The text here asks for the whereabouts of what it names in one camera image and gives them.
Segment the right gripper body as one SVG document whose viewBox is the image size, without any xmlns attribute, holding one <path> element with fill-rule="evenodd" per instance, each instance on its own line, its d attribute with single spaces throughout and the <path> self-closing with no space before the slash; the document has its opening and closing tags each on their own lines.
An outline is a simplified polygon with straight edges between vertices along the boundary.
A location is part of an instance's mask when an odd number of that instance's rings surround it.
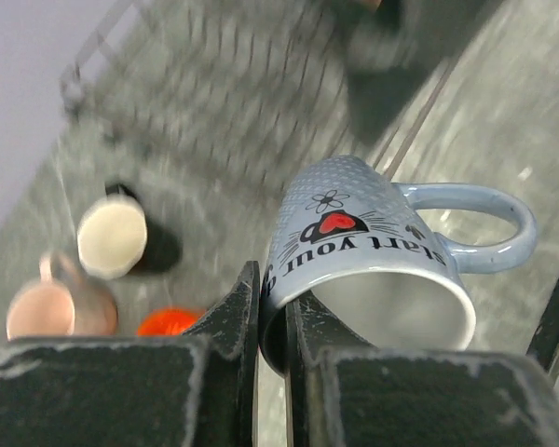
<svg viewBox="0 0 559 447">
<path fill-rule="evenodd" d="M 382 1 L 350 7 L 344 24 L 354 135 L 373 144 L 433 71 L 468 42 L 485 1 Z"/>
</svg>

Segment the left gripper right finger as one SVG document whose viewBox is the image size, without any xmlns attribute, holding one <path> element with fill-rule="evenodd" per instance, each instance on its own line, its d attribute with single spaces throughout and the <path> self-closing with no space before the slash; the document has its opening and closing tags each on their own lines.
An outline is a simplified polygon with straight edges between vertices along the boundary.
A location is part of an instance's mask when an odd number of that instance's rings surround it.
<svg viewBox="0 0 559 447">
<path fill-rule="evenodd" d="M 559 446 L 559 401 L 532 359 L 378 349 L 312 297 L 285 322 L 292 446 Z"/>
</svg>

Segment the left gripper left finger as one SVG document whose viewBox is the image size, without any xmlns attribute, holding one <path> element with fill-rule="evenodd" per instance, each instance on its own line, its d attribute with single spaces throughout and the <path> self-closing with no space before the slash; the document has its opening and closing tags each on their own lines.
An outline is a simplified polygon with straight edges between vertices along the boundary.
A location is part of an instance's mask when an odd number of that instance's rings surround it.
<svg viewBox="0 0 559 447">
<path fill-rule="evenodd" d="M 253 446 L 260 270 L 176 336 L 0 347 L 0 446 Z"/>
</svg>

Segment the orange enamel mug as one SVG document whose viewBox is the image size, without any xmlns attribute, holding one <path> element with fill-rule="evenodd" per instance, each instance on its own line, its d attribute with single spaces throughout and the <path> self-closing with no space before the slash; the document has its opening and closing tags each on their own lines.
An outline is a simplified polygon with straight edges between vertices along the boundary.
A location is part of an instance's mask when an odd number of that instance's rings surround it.
<svg viewBox="0 0 559 447">
<path fill-rule="evenodd" d="M 192 328 L 206 311 L 182 307 L 165 307 L 149 313 L 140 323 L 136 334 L 140 337 L 175 336 Z"/>
</svg>

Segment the blue printed mug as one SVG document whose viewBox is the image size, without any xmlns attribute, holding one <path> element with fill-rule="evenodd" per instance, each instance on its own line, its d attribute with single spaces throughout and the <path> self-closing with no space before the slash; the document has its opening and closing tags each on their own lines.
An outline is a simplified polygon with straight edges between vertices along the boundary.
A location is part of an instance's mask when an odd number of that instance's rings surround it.
<svg viewBox="0 0 559 447">
<path fill-rule="evenodd" d="M 475 211 L 515 232 L 462 244 L 432 231 L 422 210 Z M 324 159 L 294 177 L 280 205 L 262 283 L 261 351 L 285 372 L 285 309 L 307 293 L 371 345 L 465 350 L 477 318 L 462 276 L 524 264 L 537 238 L 533 212 L 515 196 L 468 183 L 393 183 L 356 156 Z"/>
</svg>

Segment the light pink mug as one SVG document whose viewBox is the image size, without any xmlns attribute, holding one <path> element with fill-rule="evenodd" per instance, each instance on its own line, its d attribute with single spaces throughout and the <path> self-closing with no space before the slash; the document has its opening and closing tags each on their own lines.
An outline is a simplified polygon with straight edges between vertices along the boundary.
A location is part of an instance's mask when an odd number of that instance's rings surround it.
<svg viewBox="0 0 559 447">
<path fill-rule="evenodd" d="M 7 311 L 7 339 L 109 336 L 116 332 L 115 296 L 61 252 L 44 254 L 39 279 L 25 284 Z"/>
</svg>

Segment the black faceted mug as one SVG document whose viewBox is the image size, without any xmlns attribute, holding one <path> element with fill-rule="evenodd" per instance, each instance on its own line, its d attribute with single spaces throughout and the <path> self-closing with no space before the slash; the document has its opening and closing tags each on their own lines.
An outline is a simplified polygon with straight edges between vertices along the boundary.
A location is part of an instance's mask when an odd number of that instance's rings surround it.
<svg viewBox="0 0 559 447">
<path fill-rule="evenodd" d="M 153 219 L 128 184 L 104 185 L 104 197 L 82 215 L 76 229 L 78 259 L 90 275 L 110 280 L 163 274 L 183 255 L 181 239 Z"/>
</svg>

